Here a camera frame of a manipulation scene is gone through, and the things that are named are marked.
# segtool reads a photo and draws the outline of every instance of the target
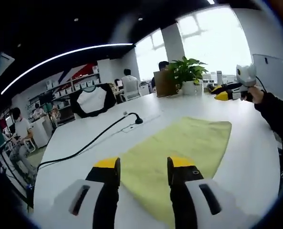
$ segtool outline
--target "potted plant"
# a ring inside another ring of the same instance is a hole
[[[195,59],[187,59],[183,56],[182,61],[170,63],[171,77],[174,78],[184,94],[194,95],[195,86],[200,85],[199,79],[203,79],[202,73],[208,72],[203,66],[205,63]]]

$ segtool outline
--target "person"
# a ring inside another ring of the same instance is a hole
[[[250,87],[248,92],[252,94],[252,102],[255,109],[270,125],[271,129],[278,134],[283,141],[283,101],[275,97],[272,93],[266,93],[256,87]],[[283,173],[283,152],[280,153],[281,171]]]
[[[158,67],[159,67],[159,71],[163,71],[163,70],[168,70],[168,66],[169,66],[169,62],[168,61],[162,61],[159,62]],[[155,85],[155,78],[153,77],[152,81],[151,81],[151,86],[152,88],[154,88]]]
[[[13,108],[12,116],[15,120],[15,133],[17,135],[18,144],[17,151],[14,151],[10,154],[10,158],[12,159],[14,155],[17,155],[18,158],[22,161],[22,163],[28,169],[29,175],[34,176],[36,174],[35,168],[31,165],[28,159],[25,157],[28,153],[27,147],[24,145],[24,140],[31,139],[33,137],[33,132],[31,129],[31,124],[27,119],[22,117],[21,111],[18,107]]]
[[[138,79],[136,77],[131,76],[131,70],[130,69],[124,69],[123,73],[125,75],[124,77],[121,78],[123,85],[126,82],[129,82],[129,81],[138,81]]]
[[[33,112],[33,118],[40,118],[44,115],[46,115],[46,112],[44,111],[44,109],[40,108],[39,104],[35,104],[35,111]]]

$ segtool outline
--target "human hand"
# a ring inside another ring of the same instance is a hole
[[[256,87],[250,87],[248,93],[252,94],[252,102],[254,104],[260,104],[263,100],[264,92]]]

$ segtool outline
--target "window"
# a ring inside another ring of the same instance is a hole
[[[178,19],[187,58],[207,63],[209,72],[236,75],[236,65],[249,65],[251,53],[237,17],[229,7],[202,10]]]
[[[157,30],[139,41],[135,51],[142,81],[151,80],[154,77],[153,72],[159,71],[159,62],[168,60],[161,30]]]

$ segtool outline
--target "black jacket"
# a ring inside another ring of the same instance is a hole
[[[255,108],[283,140],[283,101],[271,93],[264,93],[262,103],[255,104]]]
[[[80,94],[83,92],[83,90],[79,90],[75,93],[70,94],[70,104],[71,104],[71,109],[73,113],[78,114],[81,118],[95,117],[101,113],[106,112],[109,108],[113,107],[116,104],[115,96],[113,94],[111,87],[108,85],[108,83],[100,84],[100,85],[97,85],[96,87],[101,87],[103,90],[106,91],[104,107],[102,107],[102,109],[100,110],[86,113],[77,102]]]

